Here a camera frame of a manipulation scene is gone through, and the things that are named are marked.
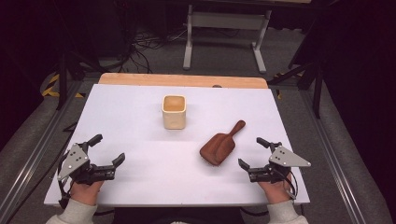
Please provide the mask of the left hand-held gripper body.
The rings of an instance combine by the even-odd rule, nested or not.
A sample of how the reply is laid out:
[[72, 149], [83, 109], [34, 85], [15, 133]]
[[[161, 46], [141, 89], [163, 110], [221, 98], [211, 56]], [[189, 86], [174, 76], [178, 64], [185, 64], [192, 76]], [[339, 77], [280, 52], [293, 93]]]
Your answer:
[[91, 163], [88, 149], [92, 146], [94, 146], [94, 143], [74, 144], [65, 154], [65, 159], [61, 163], [59, 174], [57, 174], [57, 180], [62, 182], [71, 178], [78, 184], [87, 185], [99, 181], [113, 180], [116, 171], [114, 165], [97, 166]]

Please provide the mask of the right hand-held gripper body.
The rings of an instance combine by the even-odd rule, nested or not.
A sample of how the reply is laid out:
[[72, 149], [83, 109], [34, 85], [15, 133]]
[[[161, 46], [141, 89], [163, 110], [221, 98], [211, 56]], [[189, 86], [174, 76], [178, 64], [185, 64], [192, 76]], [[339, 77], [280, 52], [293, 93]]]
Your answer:
[[291, 150], [285, 148], [280, 142], [269, 142], [268, 147], [272, 154], [268, 163], [262, 168], [250, 168], [248, 176], [251, 182], [282, 182], [286, 180], [292, 167], [310, 167], [311, 163]]

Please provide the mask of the brown wooden scoop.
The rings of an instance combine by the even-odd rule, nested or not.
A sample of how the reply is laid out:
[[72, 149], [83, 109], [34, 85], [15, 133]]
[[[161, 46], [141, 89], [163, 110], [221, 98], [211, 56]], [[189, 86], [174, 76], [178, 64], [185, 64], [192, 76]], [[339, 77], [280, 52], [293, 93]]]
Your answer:
[[243, 120], [238, 120], [229, 133], [216, 133], [200, 149], [200, 155], [212, 165], [221, 165], [235, 148], [233, 136], [245, 125]]

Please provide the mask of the cream square wooden cup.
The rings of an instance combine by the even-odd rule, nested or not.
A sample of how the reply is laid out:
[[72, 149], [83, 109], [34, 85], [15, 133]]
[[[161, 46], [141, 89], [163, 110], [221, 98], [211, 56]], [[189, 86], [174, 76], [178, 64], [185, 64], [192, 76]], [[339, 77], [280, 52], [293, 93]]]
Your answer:
[[165, 95], [162, 111], [165, 129], [182, 130], [186, 127], [187, 101], [183, 95]]

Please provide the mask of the person's right hand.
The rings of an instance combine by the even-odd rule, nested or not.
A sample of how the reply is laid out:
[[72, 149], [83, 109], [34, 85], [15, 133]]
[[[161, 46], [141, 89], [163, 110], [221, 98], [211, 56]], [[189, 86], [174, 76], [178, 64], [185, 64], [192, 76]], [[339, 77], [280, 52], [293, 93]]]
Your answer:
[[259, 186], [264, 190], [269, 204], [283, 203], [290, 200], [290, 184], [283, 180], [282, 182], [259, 182]]

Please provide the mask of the person's left hand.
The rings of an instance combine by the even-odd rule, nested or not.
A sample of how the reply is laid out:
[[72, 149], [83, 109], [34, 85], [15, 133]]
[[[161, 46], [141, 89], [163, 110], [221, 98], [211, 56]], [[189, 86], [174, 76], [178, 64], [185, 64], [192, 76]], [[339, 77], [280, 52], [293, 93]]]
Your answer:
[[104, 181], [94, 182], [91, 185], [74, 183], [70, 190], [73, 200], [87, 205], [95, 206]]

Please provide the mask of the black metal stand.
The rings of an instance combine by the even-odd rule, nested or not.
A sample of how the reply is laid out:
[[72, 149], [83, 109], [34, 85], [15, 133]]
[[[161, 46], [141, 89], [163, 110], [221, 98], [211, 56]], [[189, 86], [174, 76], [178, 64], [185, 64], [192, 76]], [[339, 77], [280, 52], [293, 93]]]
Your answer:
[[81, 81], [85, 77], [82, 64], [85, 63], [94, 72], [101, 74], [106, 72], [99, 62], [89, 60], [83, 55], [73, 50], [64, 50], [59, 58], [59, 100], [57, 109], [61, 110], [65, 107], [67, 100], [72, 96], [72, 85], [68, 84], [68, 78], [73, 81]]
[[312, 100], [312, 109], [315, 117], [319, 119], [320, 118], [319, 106], [320, 106], [321, 89], [323, 82], [323, 75], [321, 72], [319, 62], [312, 62], [312, 63], [306, 63], [304, 65], [300, 65], [296, 68], [289, 70], [289, 72], [283, 75], [274, 77], [273, 79], [269, 80], [267, 84], [269, 86], [275, 86], [291, 77], [296, 77], [298, 74], [302, 75], [296, 84], [296, 87], [299, 90], [307, 91], [312, 83], [315, 84], [313, 100]]

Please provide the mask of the wooden board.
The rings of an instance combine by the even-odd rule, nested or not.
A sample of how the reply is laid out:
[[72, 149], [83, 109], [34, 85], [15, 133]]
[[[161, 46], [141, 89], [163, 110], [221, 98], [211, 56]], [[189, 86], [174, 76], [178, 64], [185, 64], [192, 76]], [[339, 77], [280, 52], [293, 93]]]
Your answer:
[[217, 87], [239, 89], [267, 89], [262, 77], [213, 77], [196, 75], [104, 73], [99, 84], [136, 86]]

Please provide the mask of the aluminium rail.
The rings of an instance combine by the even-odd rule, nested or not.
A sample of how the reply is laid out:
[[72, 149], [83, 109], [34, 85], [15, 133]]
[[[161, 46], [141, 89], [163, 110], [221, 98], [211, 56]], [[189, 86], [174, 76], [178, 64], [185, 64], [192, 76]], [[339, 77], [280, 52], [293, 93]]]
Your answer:
[[312, 119], [314, 126], [317, 130], [322, 148], [324, 151], [324, 157], [326, 162], [329, 164], [330, 170], [332, 172], [332, 177], [335, 184], [341, 194], [343, 202], [346, 206], [346, 210], [350, 216], [353, 224], [367, 224], [366, 220], [362, 214], [362, 211], [357, 203], [355, 195], [352, 188], [347, 180], [347, 177], [342, 170], [339, 160], [336, 158], [330, 139], [324, 129], [324, 126], [320, 119], [316, 117], [314, 112], [310, 95], [307, 91], [301, 91], [300, 95], [304, 102], [304, 105]]
[[67, 107], [69, 107], [75, 95], [78, 93], [80, 86], [81, 81], [73, 81], [70, 84], [69, 89], [64, 94], [65, 99], [62, 102], [61, 108], [54, 111], [51, 119], [49, 120], [48, 126], [39, 138], [34, 149], [31, 151], [26, 163], [16, 175], [16, 179], [12, 187], [0, 204], [0, 224], [7, 224], [7, 221], [11, 218], [11, 214], [15, 211], [20, 197], [26, 189], [44, 153], [47, 151], [49, 143], [52, 140]]

